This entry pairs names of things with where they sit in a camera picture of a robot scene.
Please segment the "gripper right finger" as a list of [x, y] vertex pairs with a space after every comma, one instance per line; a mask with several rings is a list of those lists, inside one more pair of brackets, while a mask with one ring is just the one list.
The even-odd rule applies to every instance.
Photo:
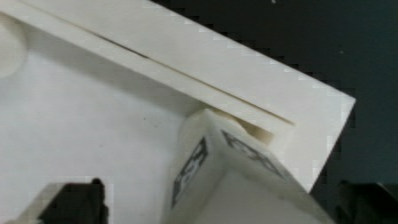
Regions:
[[398, 184], [342, 181], [337, 196], [337, 224], [398, 224]]

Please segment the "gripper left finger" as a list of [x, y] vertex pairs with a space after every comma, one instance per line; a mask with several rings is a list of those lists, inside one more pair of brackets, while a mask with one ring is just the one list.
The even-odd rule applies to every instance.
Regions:
[[61, 186], [36, 221], [40, 224], [108, 224], [104, 184], [97, 178]]

